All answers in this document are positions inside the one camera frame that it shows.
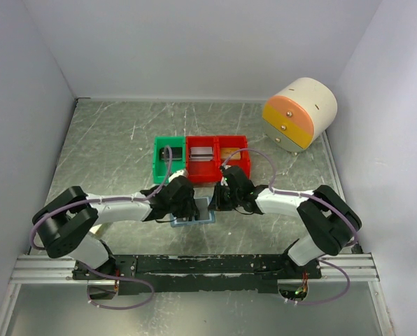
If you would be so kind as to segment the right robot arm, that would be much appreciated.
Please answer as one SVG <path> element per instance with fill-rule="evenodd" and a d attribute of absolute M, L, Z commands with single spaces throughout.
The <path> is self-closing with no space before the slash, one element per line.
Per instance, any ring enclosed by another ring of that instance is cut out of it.
<path fill-rule="evenodd" d="M 328 185 L 315 190 L 277 190 L 267 185 L 254 185 L 238 166 L 222 170 L 216 183 L 211 211 L 233 211 L 243 208 L 248 214 L 278 214 L 300 219 L 308 234 L 283 253 L 284 275 L 297 278 L 306 264 L 323 255 L 336 256 L 348 244 L 358 242 L 362 221 L 352 208 Z"/>

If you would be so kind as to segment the blue card holder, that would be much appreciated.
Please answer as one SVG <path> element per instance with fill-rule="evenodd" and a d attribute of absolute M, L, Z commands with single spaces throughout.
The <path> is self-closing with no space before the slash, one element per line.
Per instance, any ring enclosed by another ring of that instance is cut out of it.
<path fill-rule="evenodd" d="M 210 197 L 196 197 L 195 204 L 199 210 L 199 216 L 197 218 L 176 218 L 170 215 L 170 226 L 173 228 L 183 227 L 196 224 L 210 224 L 215 222 L 215 213 L 213 210 L 209 210 Z"/>

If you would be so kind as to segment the green plastic bin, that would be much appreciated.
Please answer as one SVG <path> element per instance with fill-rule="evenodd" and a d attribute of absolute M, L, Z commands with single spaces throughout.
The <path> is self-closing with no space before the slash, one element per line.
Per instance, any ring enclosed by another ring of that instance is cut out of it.
<path fill-rule="evenodd" d="M 171 173 L 186 168 L 186 148 L 184 136 L 157 136 L 153 152 L 153 180 L 159 184 L 167 173 L 170 158 Z"/>

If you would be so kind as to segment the red plastic bin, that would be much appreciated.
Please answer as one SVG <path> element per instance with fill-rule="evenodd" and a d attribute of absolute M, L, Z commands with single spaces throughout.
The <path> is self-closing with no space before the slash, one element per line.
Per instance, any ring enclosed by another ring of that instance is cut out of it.
<path fill-rule="evenodd" d="M 248 151 L 240 151 L 248 147 L 245 135 L 220 135 L 217 136 L 219 143 L 220 163 L 229 158 L 227 165 L 236 165 L 243 169 L 246 176 L 250 177 L 250 156 Z"/>
<path fill-rule="evenodd" d="M 194 184 L 215 183 L 218 175 L 218 140 L 215 136 L 185 138 L 186 169 Z"/>

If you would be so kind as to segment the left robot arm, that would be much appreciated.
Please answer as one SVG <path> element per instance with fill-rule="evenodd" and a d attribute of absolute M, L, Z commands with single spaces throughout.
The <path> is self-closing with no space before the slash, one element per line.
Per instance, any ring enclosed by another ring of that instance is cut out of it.
<path fill-rule="evenodd" d="M 115 261 L 107 245 L 89 233 L 93 226 L 158 221 L 168 214 L 188 218 L 199 213 L 194 195 L 185 176 L 132 195 L 93 195 L 80 186 L 70 187 L 34 215 L 30 243 L 52 259 L 71 256 L 90 266 L 98 279 L 107 279 L 115 271 Z"/>

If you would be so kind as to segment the round drawer cabinet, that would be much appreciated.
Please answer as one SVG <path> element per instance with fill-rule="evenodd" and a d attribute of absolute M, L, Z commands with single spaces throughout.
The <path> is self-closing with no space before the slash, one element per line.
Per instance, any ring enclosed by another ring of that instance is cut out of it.
<path fill-rule="evenodd" d="M 303 77 L 267 100 L 262 126 L 277 146 L 301 153 L 332 124 L 337 111 L 333 92 L 321 82 Z"/>

